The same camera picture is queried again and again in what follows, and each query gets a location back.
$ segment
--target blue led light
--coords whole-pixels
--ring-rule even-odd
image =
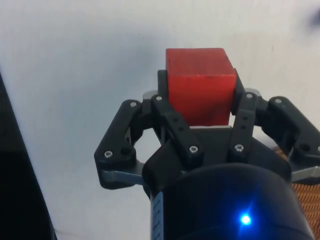
[[[250,225],[251,224],[251,218],[247,214],[245,214],[245,215],[241,216],[241,222],[244,225]]]

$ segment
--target red wooden block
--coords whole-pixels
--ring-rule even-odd
[[[166,50],[168,98],[190,126],[228,125],[236,72],[222,48]]]

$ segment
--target white wall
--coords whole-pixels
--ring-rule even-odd
[[[319,7],[319,0],[1,0],[0,70],[59,239],[149,239],[142,189],[101,188],[93,153],[121,102],[156,89],[166,48],[225,48],[246,87],[290,98],[320,128]],[[149,134],[140,158],[157,146]]]

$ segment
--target black cylindrical housing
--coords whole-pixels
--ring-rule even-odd
[[[314,239],[291,185],[249,164],[185,173],[155,197],[152,211],[153,240]]]

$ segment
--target copper mesh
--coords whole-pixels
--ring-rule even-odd
[[[284,159],[287,158],[279,148],[275,152]],[[304,215],[312,228],[315,239],[320,240],[320,184],[292,184],[292,186],[298,195]]]

